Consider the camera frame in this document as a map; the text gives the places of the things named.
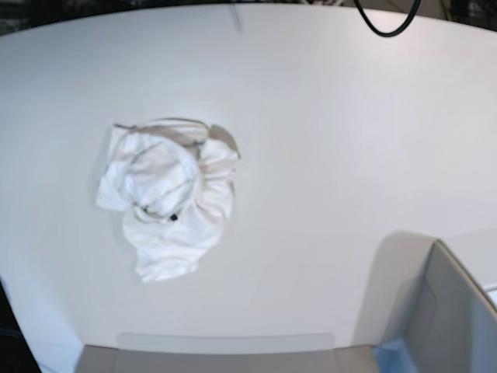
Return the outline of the white printed t-shirt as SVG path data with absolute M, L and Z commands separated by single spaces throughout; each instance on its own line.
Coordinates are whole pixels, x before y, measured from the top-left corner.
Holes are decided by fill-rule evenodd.
M 96 205 L 123 215 L 145 282 L 190 274 L 222 239 L 241 155 L 222 126 L 186 118 L 114 124 Z

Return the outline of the grey cardboard box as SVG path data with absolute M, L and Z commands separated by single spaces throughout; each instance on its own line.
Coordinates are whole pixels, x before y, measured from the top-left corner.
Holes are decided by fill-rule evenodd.
M 382 372 L 494 372 L 496 305 L 440 239 L 394 232 L 376 251 L 353 344 Z

